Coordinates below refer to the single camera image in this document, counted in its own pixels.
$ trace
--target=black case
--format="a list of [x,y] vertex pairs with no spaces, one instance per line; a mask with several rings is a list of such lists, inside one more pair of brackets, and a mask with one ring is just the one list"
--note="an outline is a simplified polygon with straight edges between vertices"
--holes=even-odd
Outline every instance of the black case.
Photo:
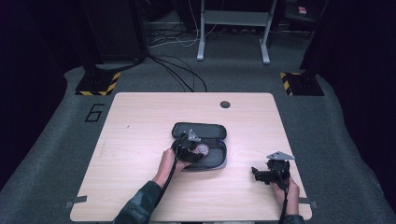
[[227,161],[227,147],[223,142],[227,137],[225,127],[218,124],[178,122],[172,130],[172,136],[178,139],[182,133],[188,133],[190,129],[201,138],[202,143],[209,146],[209,154],[184,170],[205,171],[223,168]]

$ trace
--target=gray carpet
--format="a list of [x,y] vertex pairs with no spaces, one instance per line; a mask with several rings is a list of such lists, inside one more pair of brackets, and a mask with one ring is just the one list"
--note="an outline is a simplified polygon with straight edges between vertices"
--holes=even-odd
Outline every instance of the gray carpet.
[[[271,64],[262,64],[259,35],[218,37],[206,43],[205,60],[196,61],[198,43],[151,48],[153,55],[177,56],[206,83],[208,91],[270,92],[308,197],[318,203],[307,223],[396,223],[372,171],[350,139],[332,87],[317,76],[323,97],[288,96],[279,73],[297,72],[307,39],[278,34],[269,49]],[[164,58],[183,65],[176,59]],[[117,67],[111,64],[106,67]],[[192,85],[191,74],[177,69]],[[66,201],[78,194],[96,141],[117,92],[183,91],[151,59],[121,73],[109,96],[76,96],[82,68],[65,74],[68,89],[51,121],[0,193],[0,223],[72,223]],[[204,91],[195,79],[195,90]],[[85,122],[94,104],[103,113]]]

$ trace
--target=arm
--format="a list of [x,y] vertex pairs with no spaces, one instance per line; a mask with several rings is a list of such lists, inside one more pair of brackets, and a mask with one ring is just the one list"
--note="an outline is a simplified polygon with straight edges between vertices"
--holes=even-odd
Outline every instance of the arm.
[[[160,166],[157,174],[151,181],[147,182],[136,195],[123,206],[120,213],[116,216],[113,223],[149,223],[152,212],[155,209],[155,203],[160,197],[163,185],[165,184],[169,174],[171,173],[173,163],[175,161],[175,153],[169,148],[163,152]],[[190,165],[187,162],[178,161],[175,175],[184,167]]]
[[[283,220],[283,224],[304,224],[303,217],[299,215],[300,187],[291,177],[289,180],[286,180],[286,184],[289,186],[288,206],[286,208],[286,215]],[[282,207],[285,199],[283,189],[280,189],[277,183],[271,183],[271,186],[274,189],[277,202]]]

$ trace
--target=dark sleeve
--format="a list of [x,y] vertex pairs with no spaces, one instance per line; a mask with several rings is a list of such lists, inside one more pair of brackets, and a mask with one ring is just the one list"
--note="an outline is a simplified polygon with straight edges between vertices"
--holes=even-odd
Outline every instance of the dark sleeve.
[[161,194],[161,187],[154,181],[147,182],[136,195],[123,206],[114,219],[114,224],[149,223],[155,203]]
[[299,215],[288,215],[285,216],[285,219],[283,219],[282,224],[304,224],[304,219],[302,216]]

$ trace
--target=hand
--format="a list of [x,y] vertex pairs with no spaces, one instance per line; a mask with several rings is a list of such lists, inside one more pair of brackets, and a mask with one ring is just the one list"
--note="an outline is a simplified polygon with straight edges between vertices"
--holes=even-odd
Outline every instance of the hand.
[[[160,166],[158,167],[158,172],[154,176],[154,178],[152,178],[152,181],[156,182],[161,188],[163,188],[166,180],[171,174],[174,161],[175,161],[175,152],[172,150],[172,148],[166,149],[163,152],[163,157],[161,158]],[[174,175],[180,173],[180,171],[188,165],[191,165],[191,163],[178,161]]]
[[[286,215],[299,215],[299,197],[300,197],[300,187],[294,182],[290,177],[285,180],[286,185],[289,186],[288,192],[288,207],[286,208]],[[285,199],[285,192],[281,189],[277,183],[271,183],[274,189],[274,193],[279,203],[280,207],[283,207],[283,201]]]

